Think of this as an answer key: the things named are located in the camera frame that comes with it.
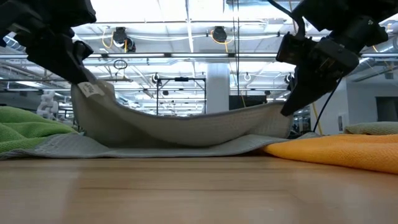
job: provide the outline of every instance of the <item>robotic arm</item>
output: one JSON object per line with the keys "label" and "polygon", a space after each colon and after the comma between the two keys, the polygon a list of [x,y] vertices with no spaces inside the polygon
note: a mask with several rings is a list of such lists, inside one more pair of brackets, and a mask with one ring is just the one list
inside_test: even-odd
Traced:
{"label": "robotic arm", "polygon": [[[363,47],[388,40],[379,23],[398,13],[398,1],[304,0],[291,13],[285,13],[298,24],[296,35],[284,36],[276,58],[296,65],[289,85],[292,92],[281,111],[288,116],[334,91],[358,66]],[[319,31],[330,30],[330,35],[319,42],[306,38],[302,17]]]}
{"label": "robotic arm", "polygon": [[[292,12],[268,1],[298,24],[296,35],[284,35],[276,58],[296,65],[288,87],[292,93],[281,111],[285,116],[334,91],[358,65],[364,46],[388,40],[379,22],[398,13],[398,0],[303,0]],[[82,62],[93,51],[84,42],[73,43],[71,29],[96,21],[90,0],[0,0],[0,14],[0,37],[15,32],[28,60],[72,84],[93,77]],[[330,35],[319,42],[306,38],[303,17]]]}
{"label": "robotic arm", "polygon": [[96,22],[90,0],[0,0],[0,4],[0,46],[6,46],[5,35],[15,32],[28,60],[73,84],[88,81],[91,73],[82,61],[93,51],[84,42],[73,43],[71,27]]}

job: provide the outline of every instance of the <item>cable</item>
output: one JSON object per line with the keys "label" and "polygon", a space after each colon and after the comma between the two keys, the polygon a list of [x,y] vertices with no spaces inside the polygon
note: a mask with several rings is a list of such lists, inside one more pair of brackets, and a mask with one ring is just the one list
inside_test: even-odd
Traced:
{"label": "cable", "polygon": [[[315,103],[312,103],[312,110],[313,110],[313,113],[315,115],[315,119],[318,120],[318,112],[317,112],[317,109],[315,107]],[[321,135],[323,135],[323,131],[322,131],[322,127],[321,127],[321,122],[320,121],[319,121],[318,126],[319,126],[319,133]]]}
{"label": "cable", "polygon": [[319,121],[321,120],[321,116],[322,116],[322,114],[323,114],[323,111],[325,110],[327,104],[328,104],[329,101],[330,101],[330,98],[331,98],[331,97],[333,96],[333,94],[335,93],[335,91],[336,91],[336,89],[337,89],[337,87],[338,87],[338,85],[340,84],[340,82],[341,82],[342,79],[343,79],[343,77],[339,78],[339,80],[337,81],[336,87],[335,87],[335,88],[333,89],[333,91],[330,93],[328,99],[326,100],[325,104],[323,105],[322,110],[321,110],[321,113],[319,113],[319,117],[317,118],[317,122],[315,123],[312,132],[315,132],[315,131],[317,130],[317,126],[318,126]]}
{"label": "cable", "polygon": [[104,33],[102,34],[102,44],[103,44],[104,47],[106,47],[107,49],[110,49],[110,48],[112,47],[112,45],[113,45],[113,33],[114,33],[114,31],[112,31],[111,45],[108,46],[108,45],[105,44],[105,41],[104,41],[105,32],[106,32],[107,29],[108,29],[108,28],[105,28],[105,29],[104,29]]}
{"label": "cable", "polygon": [[[232,12],[234,14],[235,10],[235,6],[234,6],[234,1],[232,1]],[[234,49],[235,49],[235,64],[236,64],[236,76],[237,76],[237,81],[235,79],[235,76],[233,76],[234,81],[236,83],[236,86],[238,87],[238,97],[241,96],[242,98],[242,102],[243,102],[243,106],[246,107],[246,103],[244,102],[244,98],[243,95],[241,95],[241,92],[239,90],[239,15],[238,15],[238,50],[236,49],[236,37],[235,37],[235,15],[233,15],[232,18],[232,23],[233,23],[233,32],[234,32],[234,36],[233,36],[233,40],[234,40]]]}
{"label": "cable", "polygon": [[281,10],[283,13],[288,15],[290,18],[292,18],[298,25],[298,32],[297,35],[300,35],[302,37],[305,37],[305,23],[304,20],[301,16],[296,16],[293,13],[289,12],[289,10],[285,9],[283,6],[280,4],[276,3],[274,0],[268,0],[268,2],[273,5],[275,8]]}

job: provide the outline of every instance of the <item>black cable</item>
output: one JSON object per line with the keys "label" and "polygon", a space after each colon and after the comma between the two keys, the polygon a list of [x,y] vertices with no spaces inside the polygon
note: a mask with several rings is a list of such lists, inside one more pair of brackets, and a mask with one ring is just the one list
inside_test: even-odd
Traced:
{"label": "black cable", "polygon": [[235,66],[236,66],[236,78],[237,80],[237,86],[238,86],[238,97],[240,95],[239,92],[239,71],[238,71],[238,58],[237,58],[237,49],[236,49],[236,35],[235,35],[235,5],[234,5],[234,0],[232,0],[232,13],[233,13],[233,17],[232,17],[232,23],[233,23],[233,32],[234,32],[234,49],[235,49]]}
{"label": "black cable", "polygon": [[289,10],[285,9],[283,6],[280,4],[276,3],[274,0],[268,0],[268,2],[273,5],[275,8],[281,10],[283,13],[288,15],[290,18],[292,18],[298,25],[298,35],[301,35],[302,37],[305,37],[305,23],[303,20],[303,17],[294,15],[293,13],[289,12]]}
{"label": "black cable", "polygon": [[241,28],[239,26],[239,0],[237,1],[237,7],[238,7],[238,54],[236,56],[237,64],[236,64],[236,76],[237,76],[237,82],[238,82],[238,97],[241,94],[241,91],[239,90],[239,73],[240,73],[240,52],[241,52]]}
{"label": "black cable", "polygon": [[321,110],[321,112],[319,113],[319,116],[318,116],[318,119],[317,119],[317,122],[315,123],[315,125],[314,125],[314,127],[313,127],[313,131],[312,132],[315,132],[316,130],[317,130],[317,127],[318,127],[318,123],[319,123],[319,120],[321,120],[321,116],[322,116],[322,114],[323,114],[323,111],[325,110],[325,108],[326,108],[326,106],[327,106],[327,104],[329,103],[329,101],[330,101],[330,98],[333,96],[333,94],[335,93],[335,91],[336,91],[336,89],[337,89],[337,87],[338,87],[338,85],[340,84],[340,82],[341,82],[341,80],[343,79],[343,77],[341,77],[338,81],[337,81],[337,85],[336,85],[336,87],[333,89],[333,91],[330,93],[330,95],[329,95],[329,97],[328,97],[328,99],[326,100],[326,102],[325,102],[325,104],[323,105],[323,107],[322,107],[322,110]]}

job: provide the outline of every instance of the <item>white figure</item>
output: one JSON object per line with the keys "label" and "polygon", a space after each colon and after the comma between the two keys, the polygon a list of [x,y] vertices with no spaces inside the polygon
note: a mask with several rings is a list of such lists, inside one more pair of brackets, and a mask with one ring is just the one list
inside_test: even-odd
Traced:
{"label": "white figure", "polygon": [[36,113],[46,119],[55,119],[54,114],[58,113],[58,102],[54,101],[55,91],[45,90],[41,96],[42,101]]}

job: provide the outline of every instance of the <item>green towel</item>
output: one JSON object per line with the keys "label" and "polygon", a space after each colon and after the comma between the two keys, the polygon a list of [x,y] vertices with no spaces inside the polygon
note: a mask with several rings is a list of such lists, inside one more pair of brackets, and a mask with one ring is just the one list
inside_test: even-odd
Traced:
{"label": "green towel", "polygon": [[73,128],[29,111],[0,106],[0,153],[30,149],[53,134],[74,133]]}

